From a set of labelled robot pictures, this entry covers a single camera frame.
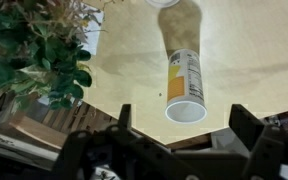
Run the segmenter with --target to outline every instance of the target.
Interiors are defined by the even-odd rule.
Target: white cup
[[[194,123],[206,114],[199,56],[189,49],[177,50],[169,58],[165,115],[178,123]]]
[[[180,0],[146,0],[147,3],[156,8],[167,8],[175,5]]]

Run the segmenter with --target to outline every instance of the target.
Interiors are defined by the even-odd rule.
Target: wooden tabletop
[[[288,1],[181,0],[162,10],[115,1],[89,63],[87,103],[115,118],[131,103],[132,126],[164,144],[227,127],[233,103],[259,118],[288,110]],[[208,111],[191,125],[164,115],[168,54],[181,48],[200,54]]]

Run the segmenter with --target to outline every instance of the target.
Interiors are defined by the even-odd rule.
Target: can lid
[[[178,101],[167,106],[165,115],[177,123],[189,124],[203,120],[207,115],[207,110],[197,102]]]
[[[167,8],[175,5],[180,0],[146,0],[147,3],[156,8]]]

